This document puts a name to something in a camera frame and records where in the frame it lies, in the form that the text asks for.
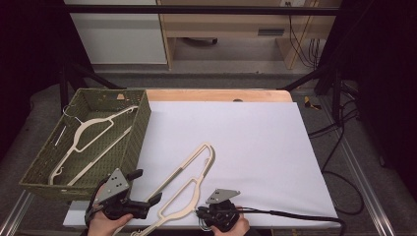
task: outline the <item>human hand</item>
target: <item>human hand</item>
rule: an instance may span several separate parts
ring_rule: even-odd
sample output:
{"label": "human hand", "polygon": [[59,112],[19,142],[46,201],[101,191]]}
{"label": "human hand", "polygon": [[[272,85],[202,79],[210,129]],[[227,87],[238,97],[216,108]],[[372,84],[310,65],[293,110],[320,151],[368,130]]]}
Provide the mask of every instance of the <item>human hand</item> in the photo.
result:
{"label": "human hand", "polygon": [[239,219],[236,221],[233,228],[223,233],[215,226],[210,227],[214,236],[244,236],[248,232],[250,226],[247,218],[244,217],[243,213],[239,214]]}
{"label": "human hand", "polygon": [[92,220],[89,222],[89,236],[112,236],[116,230],[125,226],[133,218],[132,214],[125,214],[119,219],[111,220],[105,216],[103,211],[98,211],[94,214]]}

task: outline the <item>white plastic hanger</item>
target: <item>white plastic hanger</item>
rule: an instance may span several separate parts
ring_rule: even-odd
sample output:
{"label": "white plastic hanger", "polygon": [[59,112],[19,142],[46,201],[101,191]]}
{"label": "white plastic hanger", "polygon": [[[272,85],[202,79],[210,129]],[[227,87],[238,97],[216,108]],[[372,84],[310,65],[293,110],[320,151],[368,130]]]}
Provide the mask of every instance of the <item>white plastic hanger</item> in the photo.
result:
{"label": "white plastic hanger", "polygon": [[129,127],[125,132],[123,132],[122,135],[120,135],[113,143],[111,143],[107,148],[101,152],[100,155],[98,155],[94,160],[92,160],[80,173],[74,177],[73,180],[68,183],[68,186],[73,186],[83,175],[85,175],[99,160],[101,160],[102,157],[104,157],[119,141],[121,141],[129,132],[132,130],[132,126]]}
{"label": "white plastic hanger", "polygon": [[[174,195],[174,197],[172,197],[159,211],[158,211],[158,217],[159,220],[157,222],[155,222],[153,225],[149,226],[148,228],[146,228],[145,230],[141,231],[141,232],[133,232],[131,234],[131,236],[146,236],[148,234],[150,234],[154,229],[156,229],[157,227],[159,227],[160,225],[162,225],[163,223],[172,220],[172,219],[178,219],[178,218],[182,218],[184,216],[186,216],[187,214],[189,214],[190,212],[193,212],[196,209],[196,205],[197,202],[199,201],[200,198],[200,187],[201,184],[204,180],[204,178],[206,177],[206,175],[208,174],[209,170],[211,169],[212,165],[214,164],[215,161],[215,153],[214,153],[214,148],[208,144],[208,143],[203,143],[202,145],[200,145],[193,154],[190,155],[190,157],[188,157],[163,183],[162,185],[160,185],[156,191],[154,191],[154,193],[152,193],[149,197],[149,199],[159,193],[160,191],[162,191],[179,173],[181,173],[194,159],[196,159],[200,153],[202,153],[203,150],[205,150],[206,148],[208,148],[209,150],[209,157],[206,160],[206,165],[202,171],[202,173],[200,174],[200,176],[198,178],[196,177],[192,177],[190,178],[187,183],[185,185],[183,185],[178,192]],[[181,210],[174,212],[172,214],[169,214],[167,216],[163,215],[163,212],[167,209],[167,207],[169,205],[171,205],[171,203],[184,191],[184,189],[186,189],[189,185],[191,185],[192,183],[195,183],[195,187],[194,187],[194,193],[193,193],[193,197],[190,200],[190,202]]]}
{"label": "white plastic hanger", "polygon": [[[77,129],[76,134],[74,135],[74,142],[73,142],[73,144],[67,150],[67,152],[65,153],[64,157],[59,161],[59,163],[55,166],[55,168],[52,170],[51,174],[49,175],[49,178],[48,178],[49,185],[53,185],[53,179],[56,176],[58,176],[58,175],[60,175],[62,173],[62,169],[64,168],[64,167],[62,167],[62,165],[68,159],[68,157],[71,155],[71,153],[73,151],[83,152],[92,143],[94,143],[98,138],[100,138],[102,135],[104,135],[104,133],[106,133],[111,127],[113,127],[113,125],[114,125],[113,119],[115,117],[120,116],[120,115],[122,115],[124,113],[127,113],[127,112],[132,112],[134,109],[137,109],[137,108],[138,108],[137,105],[132,105],[132,106],[129,106],[129,107],[127,107],[127,108],[125,108],[125,109],[123,109],[123,110],[121,110],[121,111],[119,111],[119,112],[117,112],[117,113],[115,113],[115,114],[107,117],[107,118],[94,118],[94,119],[90,119],[90,120],[88,120],[86,122],[82,122],[82,121],[80,121],[77,118],[77,120],[80,121],[81,126]],[[101,122],[106,122],[106,121],[109,121],[110,122],[110,125],[104,131],[102,131],[99,135],[97,135],[93,140],[91,140],[83,148],[81,148],[81,149],[78,149],[77,148],[77,144],[78,144],[78,142],[80,140],[80,136],[81,136],[81,134],[83,133],[83,131],[86,128],[88,128],[89,126],[91,126],[93,124],[97,124],[97,123],[101,123]]]}

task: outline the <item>hanger hook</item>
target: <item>hanger hook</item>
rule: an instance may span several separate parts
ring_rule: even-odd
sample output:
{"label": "hanger hook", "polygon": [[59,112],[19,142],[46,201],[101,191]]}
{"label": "hanger hook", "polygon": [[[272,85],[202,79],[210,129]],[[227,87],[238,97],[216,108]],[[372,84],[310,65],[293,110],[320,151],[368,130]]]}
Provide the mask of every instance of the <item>hanger hook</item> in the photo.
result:
{"label": "hanger hook", "polygon": [[62,113],[65,115],[65,116],[67,116],[67,117],[70,117],[70,118],[75,118],[76,120],[78,120],[79,122],[80,122],[80,124],[83,124],[83,122],[77,117],[77,116],[70,116],[69,114],[67,114],[67,109],[68,109],[68,107],[70,107],[70,106],[74,106],[74,105],[65,105],[63,108],[62,108]]}

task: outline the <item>white cabinet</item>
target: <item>white cabinet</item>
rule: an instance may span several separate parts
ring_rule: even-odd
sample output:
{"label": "white cabinet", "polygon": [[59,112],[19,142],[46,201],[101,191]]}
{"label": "white cabinet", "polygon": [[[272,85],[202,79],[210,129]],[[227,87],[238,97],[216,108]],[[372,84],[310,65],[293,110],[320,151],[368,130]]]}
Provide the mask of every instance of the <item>white cabinet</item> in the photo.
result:
{"label": "white cabinet", "polygon": [[[155,5],[154,0],[65,0],[66,4]],[[71,14],[92,64],[166,64],[157,14]]]}

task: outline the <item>green woven basket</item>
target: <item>green woven basket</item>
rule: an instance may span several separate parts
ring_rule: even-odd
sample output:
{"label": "green woven basket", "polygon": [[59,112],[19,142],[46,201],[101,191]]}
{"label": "green woven basket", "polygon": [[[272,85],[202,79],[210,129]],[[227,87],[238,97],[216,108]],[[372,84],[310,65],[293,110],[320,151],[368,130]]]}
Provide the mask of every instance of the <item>green woven basket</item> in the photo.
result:
{"label": "green woven basket", "polygon": [[[63,164],[62,173],[54,178],[53,185],[48,184],[49,175],[73,145],[75,133],[81,126],[80,121],[107,118],[132,105],[139,107],[112,119],[113,126],[82,152],[72,151]],[[124,174],[136,170],[150,117],[148,97],[144,90],[81,88],[77,90],[65,113],[20,181],[21,186],[50,200],[86,201],[90,199],[97,183],[115,168],[120,168]],[[105,121],[86,128],[80,136],[77,148],[85,147],[110,125],[109,121]],[[73,186],[67,186],[130,127],[130,132],[81,179]]]}

